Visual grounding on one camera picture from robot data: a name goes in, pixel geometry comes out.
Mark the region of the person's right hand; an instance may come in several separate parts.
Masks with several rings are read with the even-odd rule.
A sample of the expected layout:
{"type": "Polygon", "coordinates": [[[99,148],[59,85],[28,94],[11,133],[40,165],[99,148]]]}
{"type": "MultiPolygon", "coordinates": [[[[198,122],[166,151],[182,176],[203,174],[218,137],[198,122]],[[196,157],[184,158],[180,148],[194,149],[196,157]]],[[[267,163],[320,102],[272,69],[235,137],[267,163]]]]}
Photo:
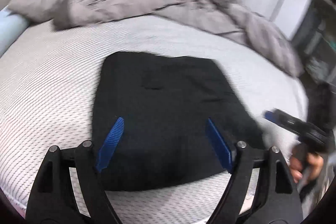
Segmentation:
{"type": "Polygon", "coordinates": [[[294,146],[289,159],[289,170],[295,183],[298,183],[303,178],[302,173],[305,172],[307,168],[309,175],[305,184],[318,178],[323,169],[324,159],[319,154],[308,152],[305,160],[298,158],[299,153],[301,153],[304,148],[304,144],[294,146]]]}

